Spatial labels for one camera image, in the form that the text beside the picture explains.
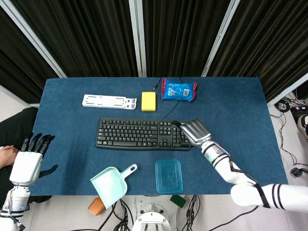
yellow sponge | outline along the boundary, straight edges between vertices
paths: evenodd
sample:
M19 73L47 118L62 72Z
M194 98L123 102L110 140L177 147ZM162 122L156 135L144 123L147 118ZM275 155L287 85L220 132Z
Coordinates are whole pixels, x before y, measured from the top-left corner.
M155 92L143 92L142 93L141 110L143 112L156 111L156 93Z

blue plastic container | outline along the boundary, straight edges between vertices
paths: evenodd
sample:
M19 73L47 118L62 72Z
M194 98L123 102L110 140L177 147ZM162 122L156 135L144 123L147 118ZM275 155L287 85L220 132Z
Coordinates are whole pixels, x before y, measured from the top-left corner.
M156 190L160 194L183 192L182 170L178 160L159 160L155 164Z

blue tablecloth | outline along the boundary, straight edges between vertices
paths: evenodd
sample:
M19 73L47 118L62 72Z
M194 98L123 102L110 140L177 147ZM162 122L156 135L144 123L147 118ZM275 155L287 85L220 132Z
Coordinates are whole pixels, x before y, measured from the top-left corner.
M49 79L34 125L34 133L55 135L41 170L58 169L37 181L32 195L96 195L90 179L109 166L123 171L131 164L138 170L126 178L129 195L156 195L155 163L178 159L183 194L229 194L226 183L201 154L190 151L121 151L95 146L100 117L162 119L177 101L162 101L157 92L156 112L141 111L141 92L151 91L158 78L86 77ZM197 97L180 102L166 118L199 118L212 138L232 155L236 164L261 185L287 183L275 133L261 83L253 77L184 77L198 82ZM137 98L135 110L83 107L84 94Z

keyboard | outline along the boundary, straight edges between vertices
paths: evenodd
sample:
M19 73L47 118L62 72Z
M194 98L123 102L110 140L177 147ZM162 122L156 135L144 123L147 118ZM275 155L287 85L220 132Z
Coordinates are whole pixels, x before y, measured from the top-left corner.
M190 149L184 133L171 120L100 118L96 146L121 150Z

person's hand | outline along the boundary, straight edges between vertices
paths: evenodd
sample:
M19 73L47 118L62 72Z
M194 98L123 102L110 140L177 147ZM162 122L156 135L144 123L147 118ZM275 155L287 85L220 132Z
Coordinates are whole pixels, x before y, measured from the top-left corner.
M0 169L14 163L18 149L14 145L5 146L0 150Z

